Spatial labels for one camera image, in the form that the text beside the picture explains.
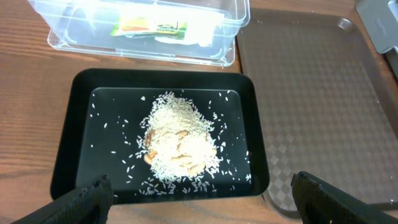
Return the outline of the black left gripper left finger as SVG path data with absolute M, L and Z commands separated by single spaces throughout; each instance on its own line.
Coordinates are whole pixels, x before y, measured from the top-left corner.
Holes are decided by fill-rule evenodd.
M 106 223 L 113 200 L 111 181 L 99 175 L 13 224 Z

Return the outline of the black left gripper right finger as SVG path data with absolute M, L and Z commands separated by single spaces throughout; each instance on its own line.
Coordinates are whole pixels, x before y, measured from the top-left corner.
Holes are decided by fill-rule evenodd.
M 397 224 L 392 217 L 308 172 L 294 174 L 292 196 L 304 223 Z

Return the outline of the yellow green snack wrapper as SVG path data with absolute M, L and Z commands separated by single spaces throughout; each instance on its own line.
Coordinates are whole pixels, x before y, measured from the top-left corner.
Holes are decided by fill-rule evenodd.
M 120 17 L 110 36 L 185 38 L 188 22 L 178 19 L 153 19 L 150 17 Z

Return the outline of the rice food waste pile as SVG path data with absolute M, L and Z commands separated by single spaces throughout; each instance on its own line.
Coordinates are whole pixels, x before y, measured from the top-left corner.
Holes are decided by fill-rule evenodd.
M 107 175 L 116 198 L 244 195 L 252 175 L 233 90 L 97 88 L 79 178 Z

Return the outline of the white plastic bag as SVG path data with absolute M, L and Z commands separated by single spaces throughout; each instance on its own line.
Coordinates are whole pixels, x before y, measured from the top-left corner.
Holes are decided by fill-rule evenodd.
M 195 9 L 192 7 L 178 7 L 170 5 L 158 5 L 153 3 L 136 4 L 134 7 L 120 10 L 119 18 L 126 17 L 150 17 L 153 19 L 178 19 L 188 22 L 185 38 L 182 40 L 168 37 L 150 37 L 165 44 L 194 45 L 201 47 L 210 46 L 213 42 L 214 31 L 221 25 L 224 14 Z

